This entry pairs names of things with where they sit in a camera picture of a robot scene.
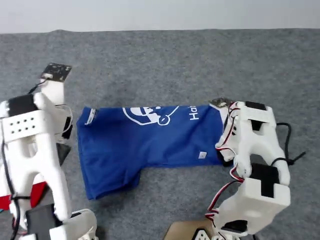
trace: cardboard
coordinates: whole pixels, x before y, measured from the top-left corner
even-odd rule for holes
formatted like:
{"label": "cardboard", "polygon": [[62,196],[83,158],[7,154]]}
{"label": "cardboard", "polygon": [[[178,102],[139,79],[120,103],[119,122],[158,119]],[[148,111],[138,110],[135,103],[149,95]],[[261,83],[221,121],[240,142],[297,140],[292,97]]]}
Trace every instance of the cardboard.
{"label": "cardboard", "polygon": [[169,227],[163,240],[192,240],[197,229],[205,229],[210,238],[213,235],[212,222],[209,219],[176,221]]}

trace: folded shirt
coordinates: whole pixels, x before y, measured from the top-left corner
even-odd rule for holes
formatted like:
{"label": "folded shirt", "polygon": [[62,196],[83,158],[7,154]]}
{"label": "folded shirt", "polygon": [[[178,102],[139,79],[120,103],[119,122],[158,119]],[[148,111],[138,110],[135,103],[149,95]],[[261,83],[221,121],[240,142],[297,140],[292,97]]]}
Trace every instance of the folded shirt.
{"label": "folded shirt", "polygon": [[210,105],[85,107],[77,135],[88,199],[136,187],[146,167],[221,164],[222,115]]}

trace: white logo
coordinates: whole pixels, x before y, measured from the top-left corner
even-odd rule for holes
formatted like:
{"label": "white logo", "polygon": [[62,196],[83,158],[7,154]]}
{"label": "white logo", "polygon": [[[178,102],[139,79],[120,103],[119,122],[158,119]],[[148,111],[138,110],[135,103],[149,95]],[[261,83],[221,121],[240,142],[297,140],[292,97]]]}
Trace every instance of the white logo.
{"label": "white logo", "polygon": [[170,116],[179,106],[165,107],[123,107],[124,114],[139,125],[158,124],[165,126],[170,123]]}

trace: clothing tag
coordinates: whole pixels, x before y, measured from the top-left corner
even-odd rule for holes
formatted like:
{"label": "clothing tag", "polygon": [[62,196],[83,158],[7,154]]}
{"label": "clothing tag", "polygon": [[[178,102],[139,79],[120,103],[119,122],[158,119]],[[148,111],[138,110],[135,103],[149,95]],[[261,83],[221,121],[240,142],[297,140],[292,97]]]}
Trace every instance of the clothing tag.
{"label": "clothing tag", "polygon": [[86,123],[85,123],[84,125],[88,125],[88,124],[92,123],[92,121],[93,121],[93,120],[94,120],[94,118],[95,118],[96,112],[97,112],[97,110],[96,110],[96,109],[91,108],[91,111],[90,111],[90,114],[89,114],[88,120],[86,121]]}
{"label": "clothing tag", "polygon": [[201,152],[199,152],[198,159],[205,159],[206,156],[207,156],[207,152],[206,151],[201,151]]}

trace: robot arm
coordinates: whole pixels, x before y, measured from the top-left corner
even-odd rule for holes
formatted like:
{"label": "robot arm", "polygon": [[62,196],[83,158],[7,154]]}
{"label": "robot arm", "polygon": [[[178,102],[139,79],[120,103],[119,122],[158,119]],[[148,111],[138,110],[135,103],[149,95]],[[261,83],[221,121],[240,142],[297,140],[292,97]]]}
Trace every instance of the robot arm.
{"label": "robot arm", "polygon": [[[230,174],[239,183],[237,192],[214,209],[213,199],[206,217],[213,222],[217,239],[237,239],[255,234],[291,202],[287,156],[279,146],[276,121],[269,106],[255,102],[234,102],[228,108],[224,131],[215,145],[224,163],[233,160]],[[251,163],[260,155],[267,165]]]}
{"label": "robot arm", "polygon": [[[3,164],[7,176],[10,211],[17,226],[27,230],[23,240],[90,239],[95,236],[97,220],[88,209],[72,213],[64,172],[59,163],[56,138],[69,128],[64,105],[64,80],[70,66],[50,63],[42,73],[41,92],[18,96],[0,104],[2,118]],[[31,209],[28,196],[34,178],[41,174],[52,190],[54,204]]]}

